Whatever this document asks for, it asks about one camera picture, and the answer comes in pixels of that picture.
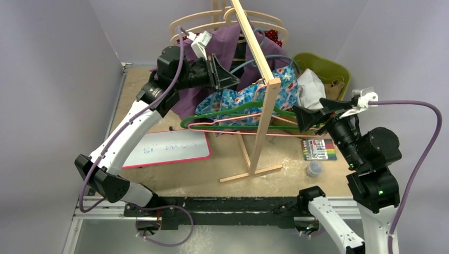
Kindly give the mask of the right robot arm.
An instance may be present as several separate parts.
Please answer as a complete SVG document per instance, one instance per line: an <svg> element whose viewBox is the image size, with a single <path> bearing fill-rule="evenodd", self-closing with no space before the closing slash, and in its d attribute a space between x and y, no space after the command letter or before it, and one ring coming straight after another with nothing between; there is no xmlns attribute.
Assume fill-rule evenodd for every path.
<svg viewBox="0 0 449 254"><path fill-rule="evenodd" d="M341 253L398 253L393 221L400 204L399 185L389 166L401 159L394 132L377 127L361 134L358 114L377 104L376 97L356 96L351 101L321 98L322 108L294 106L300 132L319 125L318 135L328 134L348 163L348 187L363 223L363 237L354 233L331 208L318 186L299 191L297 208L312 214L328 232Z"/></svg>

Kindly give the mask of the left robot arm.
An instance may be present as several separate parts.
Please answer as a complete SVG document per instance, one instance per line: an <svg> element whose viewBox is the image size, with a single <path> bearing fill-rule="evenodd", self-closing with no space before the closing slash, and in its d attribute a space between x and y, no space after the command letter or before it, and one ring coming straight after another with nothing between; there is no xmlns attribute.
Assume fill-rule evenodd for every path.
<svg viewBox="0 0 449 254"><path fill-rule="evenodd" d="M144 216L157 212L157 194L142 184L119 175L126 159L147 131L157 124L189 88L222 90L238 85L239 78L219 63L214 54L187 60L183 46L165 48L126 117L90 155L74 161L84 186L89 186L110 203L137 205Z"/></svg>

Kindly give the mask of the green plastic hanger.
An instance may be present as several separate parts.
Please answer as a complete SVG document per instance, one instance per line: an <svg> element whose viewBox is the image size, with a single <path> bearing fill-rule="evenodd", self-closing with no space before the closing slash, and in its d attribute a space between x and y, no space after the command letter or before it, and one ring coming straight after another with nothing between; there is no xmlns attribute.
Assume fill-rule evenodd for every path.
<svg viewBox="0 0 449 254"><path fill-rule="evenodd" d="M262 113L263 101L243 103L235 108L189 116L181 120L181 127L193 130L256 129Z"/></svg>

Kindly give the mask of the white garment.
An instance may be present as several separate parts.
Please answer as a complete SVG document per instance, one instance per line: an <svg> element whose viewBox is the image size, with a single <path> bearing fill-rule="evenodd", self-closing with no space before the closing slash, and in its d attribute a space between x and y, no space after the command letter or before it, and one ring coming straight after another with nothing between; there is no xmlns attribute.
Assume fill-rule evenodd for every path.
<svg viewBox="0 0 449 254"><path fill-rule="evenodd" d="M326 98L325 86L320 78L309 68L307 68L297 79L299 86L299 106L309 110L319 110L323 108L320 103L321 98Z"/></svg>

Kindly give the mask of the pink wire hanger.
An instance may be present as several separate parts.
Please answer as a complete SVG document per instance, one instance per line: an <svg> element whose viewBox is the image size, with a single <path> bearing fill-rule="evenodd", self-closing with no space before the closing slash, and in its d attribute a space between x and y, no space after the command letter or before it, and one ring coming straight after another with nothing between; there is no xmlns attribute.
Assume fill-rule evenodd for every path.
<svg viewBox="0 0 449 254"><path fill-rule="evenodd" d="M269 126L268 129L278 129L278 130L293 130L293 129L298 129L298 124L296 121L296 118L294 118L295 121L290 120L288 117L294 117L294 113L291 111L286 111L286 110L281 110L278 107L276 107L276 105L274 106L273 109L273 113L269 122ZM286 122L290 125L270 125L271 120L275 119L275 120L279 120L281 122ZM218 131L218 130L193 130L191 128L188 128L189 130L192 131L198 131L198 132L209 132L209 133L216 133L216 134L238 134L238 135L256 135L257 134L257 129L239 129L239 130L233 130L233 129L224 129L222 131ZM255 130L255 132L242 132L242 130ZM297 137L297 138L321 138L324 137L326 134L322 134L322 135L317 135L314 133L314 128L305 132L305 133L300 133L300 134L274 134L274 133L267 133L266 135L270 135L270 136L279 136L279 137Z"/></svg>

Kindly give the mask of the tan pleated skirt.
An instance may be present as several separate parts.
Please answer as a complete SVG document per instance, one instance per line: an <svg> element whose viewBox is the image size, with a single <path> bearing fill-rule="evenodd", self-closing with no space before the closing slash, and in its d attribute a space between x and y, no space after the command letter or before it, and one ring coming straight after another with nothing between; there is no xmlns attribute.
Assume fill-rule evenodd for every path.
<svg viewBox="0 0 449 254"><path fill-rule="evenodd" d="M340 80L334 80L331 83L324 84L326 98L338 100L344 87L345 83Z"/></svg>

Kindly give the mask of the blue floral garment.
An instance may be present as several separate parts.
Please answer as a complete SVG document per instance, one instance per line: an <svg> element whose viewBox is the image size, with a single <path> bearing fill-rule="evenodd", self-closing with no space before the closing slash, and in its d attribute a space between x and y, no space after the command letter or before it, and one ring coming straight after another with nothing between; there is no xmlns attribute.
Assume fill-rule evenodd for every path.
<svg viewBox="0 0 449 254"><path fill-rule="evenodd" d="M272 71L275 78L281 81L280 90L276 97L275 107L281 111L287 111L298 104L300 87L297 84L296 73L293 66L288 65ZM235 91L223 89L208 95L195 109L196 115L232 110L251 102L263 102L266 87L262 80ZM214 116L206 116L203 120L197 119L190 123L190 129L206 129L217 131L221 135L223 131L256 130L262 112L261 106L243 108L232 113Z"/></svg>

